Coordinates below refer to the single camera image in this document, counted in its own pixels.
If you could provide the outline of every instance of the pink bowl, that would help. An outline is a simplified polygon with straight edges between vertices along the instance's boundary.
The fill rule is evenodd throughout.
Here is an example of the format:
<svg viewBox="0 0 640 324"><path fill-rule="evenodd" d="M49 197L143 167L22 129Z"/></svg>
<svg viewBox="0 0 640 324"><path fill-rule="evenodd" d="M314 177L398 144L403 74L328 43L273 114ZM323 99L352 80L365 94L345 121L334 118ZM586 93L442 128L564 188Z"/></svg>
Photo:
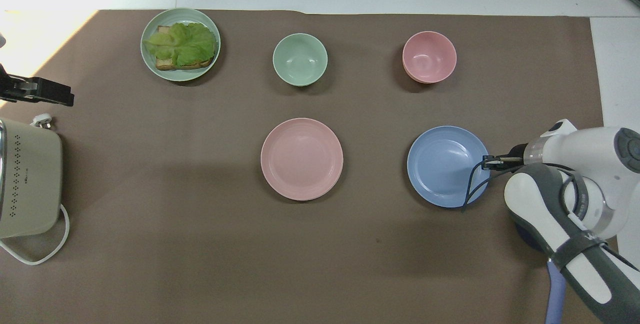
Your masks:
<svg viewBox="0 0 640 324"><path fill-rule="evenodd" d="M458 56L451 40L434 31L414 34L402 49L404 71L419 83L437 83L453 73Z"/></svg>

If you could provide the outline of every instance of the plate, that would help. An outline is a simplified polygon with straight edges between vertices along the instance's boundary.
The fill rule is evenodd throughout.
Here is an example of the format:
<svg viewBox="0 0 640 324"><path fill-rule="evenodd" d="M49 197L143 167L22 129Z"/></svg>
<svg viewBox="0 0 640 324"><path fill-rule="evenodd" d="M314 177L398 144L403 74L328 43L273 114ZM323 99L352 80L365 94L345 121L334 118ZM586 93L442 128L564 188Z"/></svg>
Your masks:
<svg viewBox="0 0 640 324"><path fill-rule="evenodd" d="M267 183L294 201L310 201L329 192L340 178L343 162L343 148L336 134L308 117L276 126L260 153Z"/></svg>
<svg viewBox="0 0 640 324"><path fill-rule="evenodd" d="M407 173L411 185L426 201L443 208L458 208L465 201L469 174L483 155L483 142L458 126L437 126L422 133L409 149ZM480 167L473 174L471 190L485 179L489 171ZM487 185L469 200L475 201Z"/></svg>
<svg viewBox="0 0 640 324"><path fill-rule="evenodd" d="M152 34L158 31L158 26L172 26L175 23L201 23L208 30L213 33L216 42L215 53L213 54L213 60L211 60L211 64L209 64L206 68L199 69L189 69L189 70L160 70L156 68L156 56L152 55L145 45L143 44L143 40L149 39ZM216 60L218 60L218 55L220 54L220 32L218 31L218 27L211 20L210 17L205 15L203 12L198 11L196 9L190 9L187 7L178 7L176 9L169 9L161 12L156 15L144 28L142 32L142 37L140 38L140 53L142 54L142 60L144 60L144 64L157 76L163 78L165 80L170 81L189 81L194 80L205 74L213 65Z"/></svg>

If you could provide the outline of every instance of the bread slice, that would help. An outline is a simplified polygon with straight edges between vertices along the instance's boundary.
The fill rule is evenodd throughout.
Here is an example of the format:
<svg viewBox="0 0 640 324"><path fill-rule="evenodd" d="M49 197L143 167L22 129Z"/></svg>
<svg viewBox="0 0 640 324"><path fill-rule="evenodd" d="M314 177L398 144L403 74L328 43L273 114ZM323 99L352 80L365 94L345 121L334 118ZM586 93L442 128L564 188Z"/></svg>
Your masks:
<svg viewBox="0 0 640 324"><path fill-rule="evenodd" d="M169 33L169 26L166 25L158 25L158 32L159 33ZM158 59L157 57L155 58L155 67L158 68L158 70L160 71L174 71L176 69L179 69L181 71L188 71L189 69L199 69L199 68L206 68L211 64L211 61L213 60L213 57L209 58L209 60L205 60L202 62L195 62L194 64L190 64L190 65L182 65L182 66L176 66L174 65L173 61L171 60L171 58L169 59Z"/></svg>

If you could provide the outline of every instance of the blue plate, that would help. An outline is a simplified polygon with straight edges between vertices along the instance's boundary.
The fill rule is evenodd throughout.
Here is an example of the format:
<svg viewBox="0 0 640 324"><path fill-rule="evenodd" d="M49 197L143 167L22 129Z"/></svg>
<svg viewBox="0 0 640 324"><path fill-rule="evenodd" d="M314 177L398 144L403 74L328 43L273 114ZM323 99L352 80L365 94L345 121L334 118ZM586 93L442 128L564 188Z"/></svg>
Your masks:
<svg viewBox="0 0 640 324"><path fill-rule="evenodd" d="M477 136L458 126L437 126L422 133L409 150L406 167L414 189L426 201L443 208L458 208L465 201L471 169L487 148ZM485 179L489 171L478 167L471 190ZM487 185L469 200L475 201Z"/></svg>

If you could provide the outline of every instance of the green bowl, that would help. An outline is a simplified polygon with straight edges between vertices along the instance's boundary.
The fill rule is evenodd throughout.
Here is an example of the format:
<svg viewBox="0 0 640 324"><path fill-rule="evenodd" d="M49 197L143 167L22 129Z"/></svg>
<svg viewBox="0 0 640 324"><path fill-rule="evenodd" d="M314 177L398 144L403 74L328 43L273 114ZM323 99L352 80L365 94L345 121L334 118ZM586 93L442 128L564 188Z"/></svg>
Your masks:
<svg viewBox="0 0 640 324"><path fill-rule="evenodd" d="M327 69L327 49L317 37L302 32L288 35L273 51L273 68L295 87L315 83Z"/></svg>
<svg viewBox="0 0 640 324"><path fill-rule="evenodd" d="M209 64L205 68L189 70L160 70L156 68L156 57L153 56L147 50L147 48L145 48L143 41L149 39L152 34L157 32L158 26L172 26L175 23L201 23L202 25L207 27L208 30L211 31L211 33L213 33L213 36L215 37L215 52L213 54L213 60L211 60L211 64ZM209 69L211 69L211 67L213 67L216 60L218 60L218 56L220 55L220 44L220 32L218 31L218 27L210 17L196 9L178 7L161 12L153 19L151 19L148 24L146 24L146 28L144 28L142 37L140 38L140 53L142 54L142 60L144 60L144 64L146 64L149 70L151 70L160 78L170 81L189 81L205 74Z"/></svg>

